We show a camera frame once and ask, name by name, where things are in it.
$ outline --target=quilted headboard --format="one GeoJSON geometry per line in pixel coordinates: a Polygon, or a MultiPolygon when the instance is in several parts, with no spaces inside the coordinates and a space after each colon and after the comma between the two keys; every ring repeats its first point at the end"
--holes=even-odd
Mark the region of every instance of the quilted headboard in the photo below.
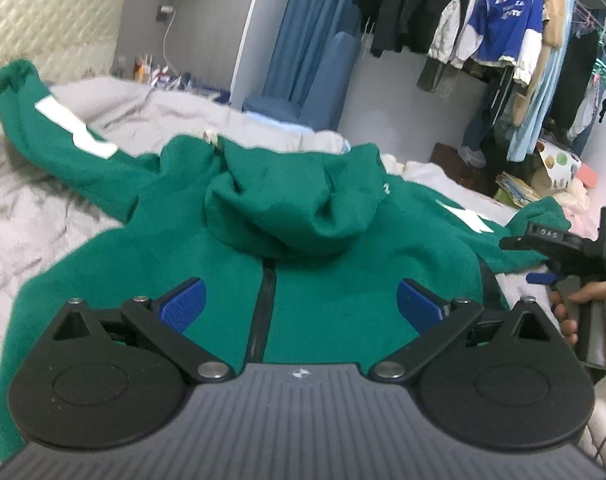
{"type": "Polygon", "coordinates": [[[123,0],[0,0],[0,66],[25,57],[43,79],[107,74],[123,0]]]}

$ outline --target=blue curtain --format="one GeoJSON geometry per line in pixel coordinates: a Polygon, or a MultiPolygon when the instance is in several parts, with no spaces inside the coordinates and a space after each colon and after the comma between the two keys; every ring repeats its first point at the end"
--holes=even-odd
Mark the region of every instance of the blue curtain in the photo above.
{"type": "Polygon", "coordinates": [[[332,38],[341,31],[356,36],[359,27],[352,0],[288,0],[263,97],[303,105],[332,38]]]}

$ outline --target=silver screw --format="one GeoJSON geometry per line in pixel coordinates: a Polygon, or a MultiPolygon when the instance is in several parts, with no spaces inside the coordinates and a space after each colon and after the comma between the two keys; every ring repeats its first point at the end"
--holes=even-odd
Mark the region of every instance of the silver screw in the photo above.
{"type": "Polygon", "coordinates": [[[374,373],[381,379],[398,379],[405,375],[405,368],[394,361],[381,361],[374,367],[374,373]]]}
{"type": "Polygon", "coordinates": [[[220,361],[208,361],[200,364],[196,371],[206,379],[221,379],[229,373],[229,366],[220,361]]]}

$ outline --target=blue sweatshirt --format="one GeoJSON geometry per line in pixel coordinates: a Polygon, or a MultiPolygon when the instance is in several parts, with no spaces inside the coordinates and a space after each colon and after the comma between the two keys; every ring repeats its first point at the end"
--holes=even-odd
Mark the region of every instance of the blue sweatshirt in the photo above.
{"type": "Polygon", "coordinates": [[[487,66],[515,66],[527,86],[542,46],[543,0],[481,0],[463,31],[456,56],[487,66]]]}

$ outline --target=beige coat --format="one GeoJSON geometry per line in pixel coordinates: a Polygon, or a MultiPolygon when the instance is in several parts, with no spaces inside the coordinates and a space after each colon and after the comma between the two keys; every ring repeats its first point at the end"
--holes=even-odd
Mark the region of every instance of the beige coat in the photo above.
{"type": "Polygon", "coordinates": [[[547,22],[543,27],[543,47],[538,56],[536,69],[532,74],[528,90],[525,95],[516,94],[512,113],[512,124],[520,126],[528,113],[529,102],[534,90],[547,67],[547,60],[553,48],[560,48],[563,44],[563,27],[565,23],[565,0],[545,0],[547,22]]]}

